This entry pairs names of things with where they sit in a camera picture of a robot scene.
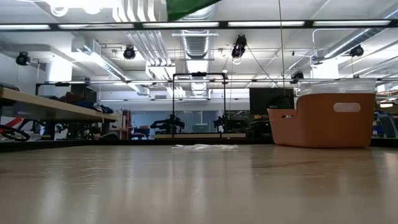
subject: computer monitor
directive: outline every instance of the computer monitor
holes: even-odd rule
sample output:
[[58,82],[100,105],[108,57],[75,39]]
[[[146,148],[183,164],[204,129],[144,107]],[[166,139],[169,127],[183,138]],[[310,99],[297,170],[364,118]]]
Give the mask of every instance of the computer monitor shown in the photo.
[[268,115],[267,109],[294,109],[294,92],[290,88],[251,88],[250,113]]

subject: ceiling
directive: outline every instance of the ceiling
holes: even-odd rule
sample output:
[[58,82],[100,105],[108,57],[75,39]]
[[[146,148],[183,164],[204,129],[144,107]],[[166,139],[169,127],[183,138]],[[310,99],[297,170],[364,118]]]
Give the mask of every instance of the ceiling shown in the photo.
[[[242,4],[240,0],[222,0],[216,5],[214,20],[266,20],[275,19],[382,19],[382,12],[386,9],[396,7],[396,0],[280,0],[281,15],[279,14],[278,0],[249,0]],[[156,9],[159,11],[157,17],[165,20],[161,0],[156,0]],[[71,9],[64,17],[53,17],[49,12],[49,6],[45,2],[21,2],[16,0],[0,1],[0,23],[40,23],[40,22],[114,22],[110,9],[104,9],[97,15],[89,15],[82,9]],[[209,72],[220,72],[228,70],[229,78],[267,78],[263,69],[271,78],[280,78],[284,71],[293,65],[301,56],[309,54],[312,49],[325,50],[343,40],[355,30],[318,30],[315,33],[313,43],[312,30],[291,29],[283,30],[213,30],[217,37],[212,37],[211,42],[213,61],[210,61]],[[177,64],[177,71],[184,72],[181,38],[172,37],[173,32],[178,30],[161,31],[166,48],[171,59]],[[233,65],[230,54],[238,34],[245,34],[248,40],[246,53],[243,55],[242,63]],[[92,80],[107,79],[108,73],[93,62],[82,61],[71,52],[72,39],[78,35],[84,35],[89,39],[95,39],[103,47],[102,54],[125,71],[130,71],[132,79],[148,78],[142,74],[145,70],[146,61],[138,54],[134,60],[125,60],[123,51],[126,45],[131,44],[124,32],[29,32],[29,33],[0,33],[0,44],[45,44],[72,58],[72,62],[79,68],[74,72],[74,77],[87,76]],[[362,44],[365,54],[351,66],[350,57],[339,59],[340,76],[350,76],[353,71],[357,72],[369,67],[379,67],[382,62],[398,56],[398,45],[381,51],[378,54],[367,54],[396,41],[398,29],[388,29],[381,34],[369,39]],[[303,67],[306,77],[310,77],[310,64],[307,60]],[[387,63],[396,63],[397,59],[391,59]],[[372,73],[370,77],[398,77],[397,66],[391,66],[387,70]],[[246,88],[248,83],[234,84],[234,88]],[[108,86],[107,90],[126,90],[119,86]]]

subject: table surface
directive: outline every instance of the table surface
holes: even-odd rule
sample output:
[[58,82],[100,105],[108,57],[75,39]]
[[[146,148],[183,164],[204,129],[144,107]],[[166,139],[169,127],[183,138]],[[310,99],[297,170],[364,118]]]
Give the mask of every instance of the table surface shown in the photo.
[[398,149],[11,152],[0,198],[2,224],[398,223]]
[[63,103],[48,98],[30,95],[19,91],[0,88],[0,99],[15,100],[14,106],[5,106],[3,116],[42,120],[92,120],[116,121],[118,118],[112,114],[103,114],[99,111],[82,108],[80,106]]

